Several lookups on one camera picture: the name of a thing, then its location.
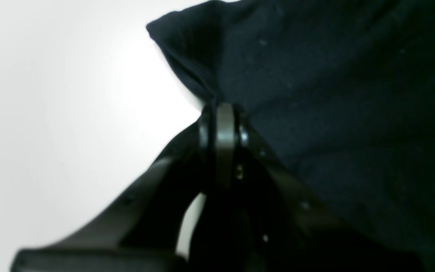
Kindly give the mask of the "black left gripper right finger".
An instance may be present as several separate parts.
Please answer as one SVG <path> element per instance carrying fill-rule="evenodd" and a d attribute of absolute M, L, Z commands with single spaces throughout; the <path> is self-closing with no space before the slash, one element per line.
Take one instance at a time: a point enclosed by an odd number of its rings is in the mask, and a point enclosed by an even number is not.
<path fill-rule="evenodd" d="M 217 185 L 243 208 L 266 272 L 423 272 L 413 252 L 352 229 L 290 174 L 232 104 L 217 108 Z"/>

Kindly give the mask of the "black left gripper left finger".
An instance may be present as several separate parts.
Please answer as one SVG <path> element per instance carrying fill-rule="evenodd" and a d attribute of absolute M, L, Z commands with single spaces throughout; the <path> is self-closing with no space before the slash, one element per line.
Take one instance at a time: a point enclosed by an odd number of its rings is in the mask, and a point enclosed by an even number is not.
<path fill-rule="evenodd" d="M 183 217 L 212 182 L 216 108 L 207 106 L 102 213 L 50 246 L 22 249 L 11 272 L 184 272 Z"/>

